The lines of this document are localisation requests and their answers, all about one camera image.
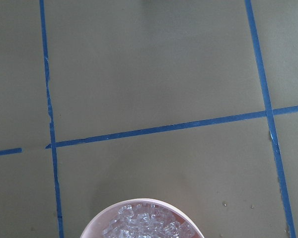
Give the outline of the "pile of ice cubes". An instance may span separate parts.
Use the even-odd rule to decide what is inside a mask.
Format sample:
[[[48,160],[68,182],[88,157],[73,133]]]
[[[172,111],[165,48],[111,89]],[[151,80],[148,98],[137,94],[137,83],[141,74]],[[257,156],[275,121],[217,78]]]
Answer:
[[[127,204],[102,231],[104,238],[192,238],[194,229],[153,203]]]

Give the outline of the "pink bowl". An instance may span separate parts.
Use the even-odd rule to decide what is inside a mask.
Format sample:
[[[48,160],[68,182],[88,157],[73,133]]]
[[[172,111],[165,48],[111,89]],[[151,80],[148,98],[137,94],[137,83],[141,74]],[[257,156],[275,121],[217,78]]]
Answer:
[[[82,238],[202,238],[194,222],[166,202],[138,198],[113,204],[85,227]]]

